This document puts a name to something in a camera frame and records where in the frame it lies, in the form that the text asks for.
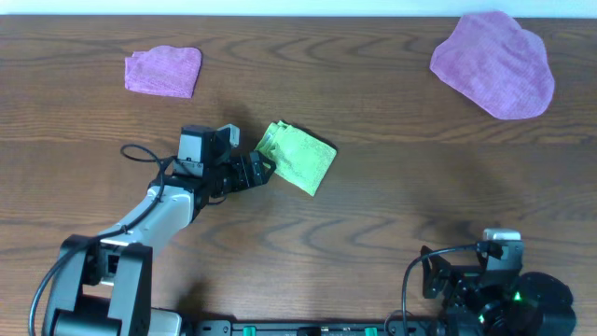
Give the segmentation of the green microfiber cloth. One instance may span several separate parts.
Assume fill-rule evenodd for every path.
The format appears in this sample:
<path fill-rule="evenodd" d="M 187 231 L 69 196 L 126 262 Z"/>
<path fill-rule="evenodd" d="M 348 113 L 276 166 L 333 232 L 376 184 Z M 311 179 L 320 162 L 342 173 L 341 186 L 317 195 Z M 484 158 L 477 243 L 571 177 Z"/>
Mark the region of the green microfiber cloth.
<path fill-rule="evenodd" d="M 275 173 L 312 197 L 337 150 L 283 121 L 269 125 L 256 150 L 276 164 Z"/>

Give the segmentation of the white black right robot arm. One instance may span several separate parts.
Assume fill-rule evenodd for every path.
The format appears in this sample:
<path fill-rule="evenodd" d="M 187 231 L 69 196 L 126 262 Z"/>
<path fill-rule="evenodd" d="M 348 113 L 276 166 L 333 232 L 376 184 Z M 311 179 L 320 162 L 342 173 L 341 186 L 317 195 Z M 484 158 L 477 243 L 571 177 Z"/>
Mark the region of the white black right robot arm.
<path fill-rule="evenodd" d="M 576 327 L 574 296 L 559 279 L 523 273 L 521 240 L 473 244 L 477 266 L 453 265 L 421 248 L 423 296 L 443 298 L 432 335 L 565 336 Z"/>

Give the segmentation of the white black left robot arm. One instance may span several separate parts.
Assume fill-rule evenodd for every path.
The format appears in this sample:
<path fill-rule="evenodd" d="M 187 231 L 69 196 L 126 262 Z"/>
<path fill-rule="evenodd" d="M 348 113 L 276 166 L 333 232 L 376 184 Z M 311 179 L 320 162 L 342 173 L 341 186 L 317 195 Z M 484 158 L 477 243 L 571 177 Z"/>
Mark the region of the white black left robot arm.
<path fill-rule="evenodd" d="M 153 260 L 207 205 L 231 193 L 268 183 L 274 161 L 258 151 L 235 156 L 240 130 L 188 125 L 179 149 L 145 161 L 158 166 L 145 198 L 129 214 L 95 236 L 73 234 L 39 285 L 28 330 L 45 290 L 49 300 L 42 334 L 192 335 L 193 324 L 179 313 L 151 304 Z"/>

